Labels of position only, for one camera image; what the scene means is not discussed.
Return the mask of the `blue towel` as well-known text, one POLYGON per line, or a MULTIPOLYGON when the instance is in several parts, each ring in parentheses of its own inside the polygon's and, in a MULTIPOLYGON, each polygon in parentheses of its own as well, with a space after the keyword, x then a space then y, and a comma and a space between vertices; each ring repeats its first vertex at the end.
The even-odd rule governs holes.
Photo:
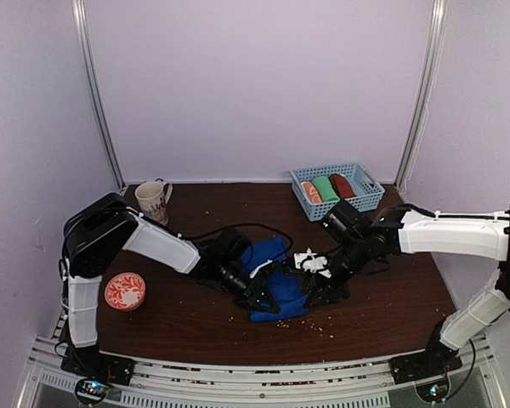
MULTIPOLYGON (((241 255, 241 269, 244 273, 252 272, 257 266, 270 259, 283 261, 287 258, 286 243, 281 236, 274 236, 266 241, 253 243, 241 255)), ((306 315, 309 310, 304 307, 303 296, 294 277, 286 275, 281 268, 267 279, 269 291, 280 307, 279 314, 251 311, 252 323, 272 322, 292 319, 306 315)))

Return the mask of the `brown towel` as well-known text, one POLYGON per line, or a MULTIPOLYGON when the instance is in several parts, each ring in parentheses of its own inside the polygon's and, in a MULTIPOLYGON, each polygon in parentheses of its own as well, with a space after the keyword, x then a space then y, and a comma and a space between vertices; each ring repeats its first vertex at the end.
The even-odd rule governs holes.
POLYGON ((329 180, 332 188, 340 199, 356 197, 352 185, 342 174, 334 173, 329 177, 329 180))

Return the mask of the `light blue plastic basket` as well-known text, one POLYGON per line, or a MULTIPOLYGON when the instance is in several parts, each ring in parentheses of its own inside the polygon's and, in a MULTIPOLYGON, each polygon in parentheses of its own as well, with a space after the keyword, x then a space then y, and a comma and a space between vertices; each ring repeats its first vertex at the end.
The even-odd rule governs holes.
POLYGON ((348 198, 348 202, 358 211, 369 212, 378 207, 385 189, 357 162, 293 169, 290 171, 292 191, 310 222, 321 220, 336 202, 313 203, 303 183, 311 182, 319 176, 330 177, 333 174, 340 174, 347 179, 354 192, 354 197, 348 198))

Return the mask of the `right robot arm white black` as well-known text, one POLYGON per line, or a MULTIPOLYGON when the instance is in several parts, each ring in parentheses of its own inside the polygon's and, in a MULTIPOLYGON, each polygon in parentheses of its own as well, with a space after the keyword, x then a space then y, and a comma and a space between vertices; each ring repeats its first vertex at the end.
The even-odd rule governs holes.
POLYGON ((473 337, 510 309, 510 206, 485 213, 441 212, 402 204, 368 218, 347 201, 338 202, 321 220, 338 244, 332 255, 307 250, 294 257, 298 271, 314 284, 305 306, 311 309, 347 296, 348 280, 368 264, 387 256, 428 253, 445 268, 444 282, 453 289, 451 273, 463 272, 462 284, 474 284, 470 299, 434 329, 419 356, 419 368, 438 374, 473 337))

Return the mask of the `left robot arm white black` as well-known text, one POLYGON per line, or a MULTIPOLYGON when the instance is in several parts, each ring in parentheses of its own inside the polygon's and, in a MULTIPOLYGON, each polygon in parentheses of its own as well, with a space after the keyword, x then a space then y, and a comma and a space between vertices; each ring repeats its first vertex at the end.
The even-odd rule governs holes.
POLYGON ((194 281, 212 281, 247 311, 277 315, 281 307, 269 287, 270 258, 250 272, 241 270, 243 254, 254 245, 239 224, 199 237, 181 235, 110 193, 89 204, 65 223, 60 268, 66 281, 66 310, 71 361, 86 377, 105 370, 99 343, 101 284, 120 258, 144 258, 194 281))

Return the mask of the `orange white rolled towel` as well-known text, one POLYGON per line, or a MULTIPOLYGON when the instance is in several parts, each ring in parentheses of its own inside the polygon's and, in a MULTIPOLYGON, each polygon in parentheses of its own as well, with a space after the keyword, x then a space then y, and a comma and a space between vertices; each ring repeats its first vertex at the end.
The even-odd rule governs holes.
POLYGON ((302 182, 303 190, 311 204, 323 203, 320 193, 311 182, 302 182))

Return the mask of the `green rolled towel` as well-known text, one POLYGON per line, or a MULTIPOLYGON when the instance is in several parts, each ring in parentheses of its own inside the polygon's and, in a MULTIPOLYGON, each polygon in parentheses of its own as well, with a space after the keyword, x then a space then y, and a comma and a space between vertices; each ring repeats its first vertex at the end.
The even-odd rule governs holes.
POLYGON ((311 180, 312 185, 317 190, 323 202, 338 201, 340 197, 332 187, 330 179, 326 176, 319 176, 311 180))

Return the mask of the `orange patterned bowl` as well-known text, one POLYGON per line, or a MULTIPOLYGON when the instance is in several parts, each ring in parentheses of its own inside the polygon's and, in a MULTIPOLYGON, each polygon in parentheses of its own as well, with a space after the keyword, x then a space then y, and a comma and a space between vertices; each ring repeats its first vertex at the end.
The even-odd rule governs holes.
POLYGON ((104 298, 114 310, 128 312, 137 309, 145 300, 145 280, 134 272, 114 276, 106 285, 104 298))

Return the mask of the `white patterned mug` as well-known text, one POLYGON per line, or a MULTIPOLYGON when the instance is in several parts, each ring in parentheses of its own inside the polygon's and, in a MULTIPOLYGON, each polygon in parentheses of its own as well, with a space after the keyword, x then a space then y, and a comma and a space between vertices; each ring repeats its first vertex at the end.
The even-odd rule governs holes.
POLYGON ((168 203, 172 193, 173 185, 161 179, 142 183, 134 191, 142 213, 162 225, 168 224, 168 203))

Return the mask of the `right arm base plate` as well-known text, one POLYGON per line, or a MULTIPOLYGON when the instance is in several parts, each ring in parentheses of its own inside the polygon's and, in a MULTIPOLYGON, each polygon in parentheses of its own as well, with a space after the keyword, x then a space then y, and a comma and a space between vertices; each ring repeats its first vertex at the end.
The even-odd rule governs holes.
POLYGON ((395 384, 416 382, 430 377, 443 376, 449 371, 462 368, 462 360, 456 354, 422 352, 393 357, 389 361, 395 384))

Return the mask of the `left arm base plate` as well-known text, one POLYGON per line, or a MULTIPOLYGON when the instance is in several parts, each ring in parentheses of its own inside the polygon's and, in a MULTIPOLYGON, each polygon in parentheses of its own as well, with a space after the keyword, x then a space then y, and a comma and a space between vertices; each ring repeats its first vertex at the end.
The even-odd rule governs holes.
POLYGON ((97 345, 86 348, 68 346, 60 365, 62 371, 123 386, 130 384, 134 367, 134 360, 102 354, 97 345))

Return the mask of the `front aluminium rail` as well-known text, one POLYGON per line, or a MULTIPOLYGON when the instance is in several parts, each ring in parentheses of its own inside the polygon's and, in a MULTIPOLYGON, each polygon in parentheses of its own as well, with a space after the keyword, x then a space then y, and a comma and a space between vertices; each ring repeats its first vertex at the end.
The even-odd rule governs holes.
POLYGON ((450 382, 446 407, 508 407, 485 336, 460 352, 462 368, 397 383, 390 356, 304 365, 202 365, 137 358, 130 382, 115 384, 104 407, 426 407, 421 393, 450 382))

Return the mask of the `right aluminium frame post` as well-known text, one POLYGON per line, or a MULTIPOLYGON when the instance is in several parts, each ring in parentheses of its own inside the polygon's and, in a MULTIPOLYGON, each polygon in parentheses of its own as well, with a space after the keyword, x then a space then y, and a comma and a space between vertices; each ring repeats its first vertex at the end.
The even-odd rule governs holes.
POLYGON ((407 182, 411 178, 422 141, 428 115, 428 102, 438 71, 439 57, 445 30, 446 9, 447 1, 434 0, 432 2, 431 20, 428 29, 421 78, 406 137, 405 148, 394 181, 394 186, 400 194, 404 194, 406 191, 407 182))

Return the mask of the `aluminium frame post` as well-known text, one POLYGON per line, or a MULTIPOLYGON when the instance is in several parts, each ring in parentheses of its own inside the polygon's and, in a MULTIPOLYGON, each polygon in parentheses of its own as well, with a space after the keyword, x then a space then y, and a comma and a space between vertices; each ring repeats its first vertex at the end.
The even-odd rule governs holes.
POLYGON ((90 42, 86 5, 83 0, 72 0, 71 6, 77 39, 79 42, 85 75, 87 78, 90 102, 97 124, 99 137, 103 144, 106 160, 108 161, 108 165, 112 172, 116 186, 119 190, 121 190, 125 186, 125 181, 124 177, 122 176, 122 171, 120 169, 119 161, 116 155, 116 150, 111 139, 111 133, 105 115, 105 108, 101 92, 99 89, 97 71, 94 64, 94 56, 90 42))
POLYGON ((407 182, 411 178, 422 141, 428 115, 428 102, 438 71, 439 57, 445 30, 446 9, 447 1, 434 0, 432 2, 431 20, 428 29, 421 78, 406 137, 405 148, 394 181, 394 186, 400 194, 404 194, 406 191, 407 182))

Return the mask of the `left aluminium frame post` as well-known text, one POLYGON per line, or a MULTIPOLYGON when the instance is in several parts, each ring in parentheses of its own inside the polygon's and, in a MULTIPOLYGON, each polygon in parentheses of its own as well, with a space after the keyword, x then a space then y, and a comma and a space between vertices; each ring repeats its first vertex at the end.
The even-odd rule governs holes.
POLYGON ((105 108, 101 92, 99 89, 97 71, 94 64, 94 56, 90 42, 86 5, 83 0, 72 0, 71 6, 77 39, 79 42, 85 75, 87 78, 90 102, 97 124, 99 137, 103 144, 106 160, 108 161, 108 165, 112 172, 116 186, 119 190, 121 190, 125 186, 125 181, 124 177, 122 176, 122 171, 120 169, 119 161, 116 155, 116 150, 111 139, 111 133, 105 115, 105 108))

